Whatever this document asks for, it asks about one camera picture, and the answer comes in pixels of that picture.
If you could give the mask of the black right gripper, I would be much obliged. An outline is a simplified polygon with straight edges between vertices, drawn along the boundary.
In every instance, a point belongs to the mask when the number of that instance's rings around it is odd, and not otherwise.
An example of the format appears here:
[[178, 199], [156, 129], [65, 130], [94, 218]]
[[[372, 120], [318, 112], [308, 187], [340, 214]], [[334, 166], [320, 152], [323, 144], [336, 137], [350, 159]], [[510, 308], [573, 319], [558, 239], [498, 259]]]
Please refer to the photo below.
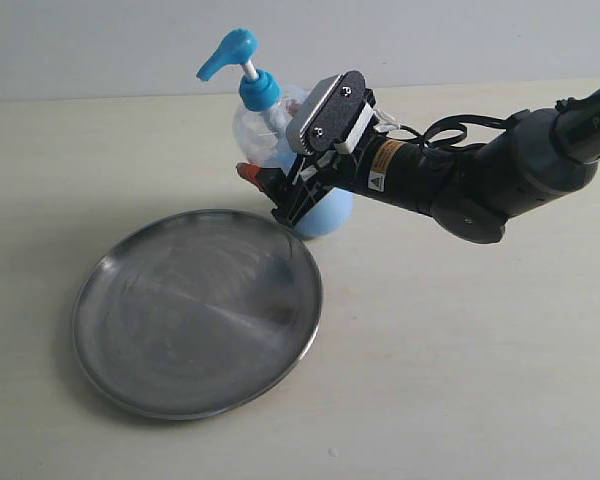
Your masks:
[[274, 219], [291, 228], [334, 185], [430, 217], [434, 200], [447, 185], [456, 162], [453, 156], [427, 157], [413, 143], [369, 137], [352, 153], [339, 156], [335, 167], [299, 164], [285, 174], [280, 168], [241, 162], [236, 172], [274, 203]]

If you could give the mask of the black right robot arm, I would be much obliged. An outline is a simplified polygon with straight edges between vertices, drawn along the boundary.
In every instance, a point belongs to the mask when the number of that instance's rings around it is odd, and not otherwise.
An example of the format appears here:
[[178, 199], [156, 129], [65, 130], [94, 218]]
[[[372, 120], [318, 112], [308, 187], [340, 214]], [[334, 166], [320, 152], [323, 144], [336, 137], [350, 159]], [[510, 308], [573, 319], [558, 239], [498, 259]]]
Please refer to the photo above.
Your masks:
[[469, 242], [500, 241], [506, 222], [593, 179], [600, 160], [600, 88], [506, 118], [460, 114], [411, 131], [379, 110], [358, 71], [321, 81], [289, 123], [288, 170], [240, 164], [238, 174], [294, 227], [342, 189], [435, 220]]

